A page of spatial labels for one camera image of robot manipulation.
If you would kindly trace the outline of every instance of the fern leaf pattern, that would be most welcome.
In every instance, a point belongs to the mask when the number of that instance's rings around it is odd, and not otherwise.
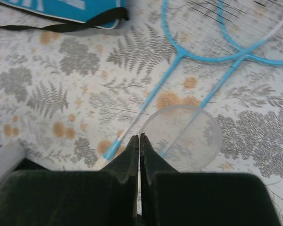
[[[39,86],[36,86],[31,96],[28,98],[26,105],[39,114],[44,113],[44,117],[49,115],[52,118],[53,114],[60,110],[68,108],[67,90],[63,91],[62,84],[56,88],[52,82],[49,82],[49,88],[42,81]]]
[[[124,41],[118,39],[117,48],[113,48],[110,52],[107,62],[114,63],[129,71],[137,69],[140,74],[146,69],[149,75],[154,67],[163,61],[170,64],[171,58],[175,54],[173,46],[164,36],[160,36],[158,31],[146,24],[149,36],[140,34],[135,27],[131,27],[130,33],[124,34]]]

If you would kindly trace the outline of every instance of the gray leaf print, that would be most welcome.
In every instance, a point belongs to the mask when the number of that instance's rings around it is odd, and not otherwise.
[[[108,123],[114,119],[118,121],[128,121],[133,118],[132,104],[140,101],[138,97],[127,100],[120,95],[110,95],[106,92],[91,93],[89,103],[94,108],[99,108],[99,121],[100,124]]]
[[[25,67],[10,68],[8,73],[3,72],[0,75],[0,89],[7,95],[15,95],[18,103],[26,100],[27,85],[32,85],[32,74]]]
[[[152,82],[152,78],[149,75],[146,75],[141,79],[141,83],[145,83],[146,85],[149,85]]]
[[[283,109],[278,115],[243,111],[238,118],[217,117],[223,134],[221,153],[226,158],[252,159],[264,177],[283,178]]]
[[[49,85],[49,88],[45,87],[43,82],[40,81],[40,85],[35,87],[26,105],[39,114],[44,112],[44,117],[49,114],[52,118],[58,110],[63,112],[64,108],[68,109],[67,90],[63,91],[61,83],[59,88],[56,88],[51,82],[49,82]]]
[[[118,39],[117,48],[110,52],[107,62],[132,71],[137,68],[137,74],[145,68],[146,74],[151,74],[153,68],[160,62],[170,63],[175,54],[175,50],[170,42],[158,35],[158,31],[146,24],[149,30],[149,36],[139,34],[135,28],[131,27],[131,37],[124,34],[125,43]]]
[[[54,160],[57,160],[58,162],[62,162],[62,161],[67,161],[69,160],[71,157],[70,154],[62,154],[62,150],[59,150],[57,152],[55,152],[55,150],[52,150],[49,155],[47,155],[46,157],[44,157],[42,159],[43,160],[48,160],[51,163],[55,164]]]
[[[42,56],[33,56],[33,61],[39,61],[44,68],[51,68],[51,74],[59,74],[57,62],[50,60],[48,56],[44,58]]]
[[[7,61],[11,65],[20,65],[22,63],[27,62],[28,59],[24,55],[20,56],[18,53],[13,53],[13,54],[7,55],[5,58],[5,61]]]
[[[27,140],[19,139],[19,143],[24,147],[27,156],[33,156],[36,158],[41,158],[43,153],[38,150],[38,146],[32,142],[28,142]]]
[[[1,104],[0,103],[0,116],[6,114],[14,114],[21,106],[15,104]]]
[[[245,75],[245,79],[248,80],[249,86],[258,86],[260,83],[269,82],[270,80],[275,80],[275,74],[279,72],[275,68],[269,70],[261,70],[259,73],[250,72]]]
[[[75,155],[78,161],[84,159],[84,163],[89,168],[94,166],[95,162],[98,160],[95,150],[90,148],[88,139],[82,137],[75,141]]]
[[[53,143],[50,137],[45,137],[44,133],[42,134],[42,131],[40,131],[40,133],[37,134],[35,137],[36,137],[37,144],[39,146],[42,146],[45,150],[48,150]]]
[[[215,139],[214,125],[212,120],[207,120],[207,126],[203,129],[203,136],[207,139],[207,146],[211,146]]]
[[[150,12],[150,14],[148,15],[148,21],[152,24],[155,24],[161,17],[161,13],[158,12],[157,10],[154,10],[152,12]]]
[[[273,95],[276,90],[269,84],[262,84],[254,88],[248,86],[235,87],[227,91],[226,99],[238,99],[241,106],[261,108],[267,104],[272,107],[283,107],[283,92],[280,95]]]
[[[103,84],[101,86],[109,88],[114,94],[120,94],[120,91],[123,91],[126,94],[130,94],[129,88],[142,88],[143,85],[142,82],[138,82],[136,78],[132,78],[130,81],[127,81],[126,78],[123,78],[123,80],[120,83],[117,83],[117,78],[113,78],[112,81]]]
[[[88,53],[88,46],[80,44],[75,38],[64,39],[60,46],[60,53],[66,54],[61,60],[61,71],[69,76],[78,72],[81,76],[92,75],[100,68],[100,58],[96,53]]]

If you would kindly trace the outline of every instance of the racket strings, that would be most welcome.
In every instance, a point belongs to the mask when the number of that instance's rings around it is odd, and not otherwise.
[[[223,0],[222,8],[219,3],[218,0],[168,0],[165,18],[172,38],[177,34],[174,41],[201,57],[228,56],[237,47],[224,39],[218,10],[222,10],[226,33],[243,48],[260,41],[283,17],[283,0]]]
[[[267,6],[265,10],[262,10],[263,12],[266,12],[266,10],[270,10],[270,14],[277,15],[277,18],[275,17],[268,17],[268,19],[272,19],[275,21],[275,23],[278,23],[283,18],[283,1],[281,1],[281,4],[276,1],[272,0],[261,0],[256,2],[259,6]],[[270,38],[261,48],[260,50],[255,51],[255,54],[262,58],[268,58],[268,59],[275,59],[275,60],[283,60],[283,26],[279,29],[279,31]]]

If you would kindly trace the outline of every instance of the black bag strap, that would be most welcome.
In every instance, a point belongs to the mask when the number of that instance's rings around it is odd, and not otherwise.
[[[54,24],[49,25],[46,27],[32,27],[32,26],[25,26],[25,25],[6,25],[0,26],[1,29],[9,30],[9,31],[24,31],[30,29],[37,29],[43,31],[51,31],[51,32],[58,32],[58,33],[65,33],[65,32],[74,32],[80,31],[91,27],[98,27],[110,22],[115,21],[116,19],[124,19],[129,20],[128,11],[124,7],[117,7],[107,10],[94,18],[88,20],[86,23],[78,23],[78,22],[65,22],[65,24]]]

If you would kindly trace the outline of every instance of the orange flower pattern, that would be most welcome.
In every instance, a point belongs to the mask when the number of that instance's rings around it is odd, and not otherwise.
[[[11,126],[9,124],[5,124],[3,127],[3,132],[6,137],[10,137],[12,134]]]
[[[186,78],[183,83],[183,87],[185,89],[192,89],[195,88],[197,85],[197,80],[193,77]]]
[[[222,171],[226,171],[226,170],[233,170],[233,164],[228,163],[227,161],[223,164],[220,165],[220,168],[222,169]]]
[[[52,132],[56,137],[59,137],[59,138],[63,137],[65,134],[64,124],[61,123],[60,121],[55,122],[53,124]]]
[[[75,138],[75,130],[73,128],[67,128],[65,131],[65,135],[68,139],[74,139]]]
[[[102,77],[103,77],[104,79],[106,79],[106,78],[108,77],[108,72],[103,71],[103,72],[102,72]]]
[[[180,101],[182,105],[192,105],[192,106],[199,106],[200,101],[195,97],[186,97]]]
[[[77,98],[75,103],[76,103],[76,107],[79,108],[82,106],[83,101],[81,98]]]
[[[14,121],[14,122],[17,122],[17,121],[18,121],[18,116],[17,116],[17,115],[14,115],[13,121]]]
[[[17,127],[15,127],[15,128],[13,128],[13,135],[15,136],[15,137],[17,137],[17,136],[19,136],[19,129],[17,128]]]
[[[163,92],[157,98],[157,109],[162,110],[167,106],[180,104],[180,98],[172,91]]]
[[[88,86],[86,85],[83,87],[83,94],[86,94],[87,92],[88,92]]]
[[[44,46],[47,46],[51,43],[52,40],[57,40],[61,37],[60,33],[56,32],[42,32],[40,35],[40,43]]]
[[[87,126],[88,126],[88,125],[87,125],[86,123],[81,123],[81,125],[80,125],[81,130],[86,131]]]
[[[112,143],[108,140],[102,140],[98,144],[98,152],[102,155],[107,151],[107,149],[112,145]]]
[[[120,136],[122,135],[123,131],[124,131],[123,129],[119,130],[119,131],[117,132],[117,137],[120,137]]]
[[[75,121],[75,114],[70,114],[69,120],[70,121]]]

